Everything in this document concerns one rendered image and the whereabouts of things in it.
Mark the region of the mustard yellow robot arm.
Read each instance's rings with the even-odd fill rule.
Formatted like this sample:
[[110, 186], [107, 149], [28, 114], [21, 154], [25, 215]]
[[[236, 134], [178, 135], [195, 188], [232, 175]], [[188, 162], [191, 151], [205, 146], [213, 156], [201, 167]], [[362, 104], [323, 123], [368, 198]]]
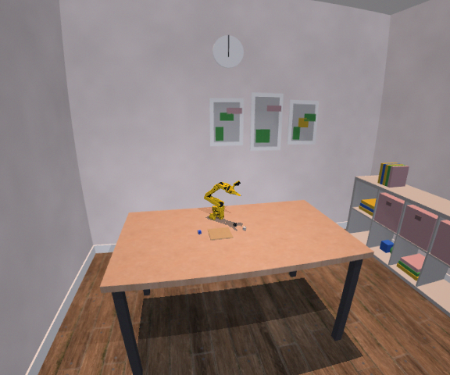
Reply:
[[212, 213], [210, 213], [210, 215], [209, 215], [209, 218], [212, 220], [215, 220], [216, 216], [218, 216], [219, 219], [221, 219], [221, 220], [224, 218], [224, 205], [223, 205], [224, 202], [219, 200], [218, 198], [214, 198], [213, 196], [211, 196], [210, 193], [213, 194], [214, 192], [216, 192], [219, 189], [226, 190], [228, 185], [229, 185], [228, 183], [220, 182], [220, 183], [216, 184], [215, 186], [213, 186], [213, 189], [208, 191], [204, 196], [205, 200], [216, 205], [216, 206], [212, 207]]

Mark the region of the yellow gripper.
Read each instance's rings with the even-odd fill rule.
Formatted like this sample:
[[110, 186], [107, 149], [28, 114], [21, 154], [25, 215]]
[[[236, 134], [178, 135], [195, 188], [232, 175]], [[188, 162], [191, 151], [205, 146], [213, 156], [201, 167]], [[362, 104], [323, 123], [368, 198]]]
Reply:
[[240, 183], [241, 183], [240, 181], [235, 182], [234, 185], [233, 185], [233, 187], [230, 186], [230, 185], [228, 185], [228, 186], [227, 186], [227, 189], [226, 189], [226, 192], [229, 193], [229, 194], [234, 194], [234, 195], [241, 196], [240, 194], [238, 194], [238, 193], [234, 190], [234, 186], [238, 186]]

